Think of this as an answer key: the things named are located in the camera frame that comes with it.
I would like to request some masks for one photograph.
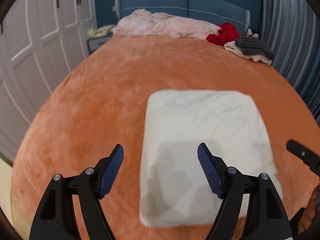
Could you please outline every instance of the gray cloth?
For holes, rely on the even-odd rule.
[[[240,37],[236,39],[236,46],[241,49],[244,55],[264,55],[268,59],[274,60],[275,55],[269,47],[254,37]]]

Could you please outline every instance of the red cloth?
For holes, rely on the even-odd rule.
[[[221,28],[218,30],[219,35],[209,34],[207,37],[207,41],[210,43],[223,46],[227,42],[234,41],[241,37],[241,35],[236,31],[236,27],[231,23],[224,23],[218,26]]]

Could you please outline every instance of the white pillow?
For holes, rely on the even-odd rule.
[[[213,155],[243,174],[266,172],[280,196],[269,137],[250,96],[236,91],[163,90],[150,96],[140,170],[140,221],[147,227],[212,224],[221,200],[197,158]],[[246,216],[245,195],[240,216]]]

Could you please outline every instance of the white paneled door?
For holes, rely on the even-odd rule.
[[[0,151],[14,160],[57,85],[88,55],[94,0],[17,0],[0,31]]]
[[[1,50],[0,102],[0,151],[13,160],[33,117],[9,79]]]
[[[61,0],[59,20],[62,25],[68,54],[72,55],[71,68],[77,67],[87,56],[79,19],[79,0]]]
[[[89,31],[95,27],[92,0],[79,0],[79,16],[84,42],[89,38]]]

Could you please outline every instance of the blue headboard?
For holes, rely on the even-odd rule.
[[[250,25],[250,11],[223,0],[115,0],[118,20],[142,8],[213,24],[230,22],[241,35],[247,34]]]

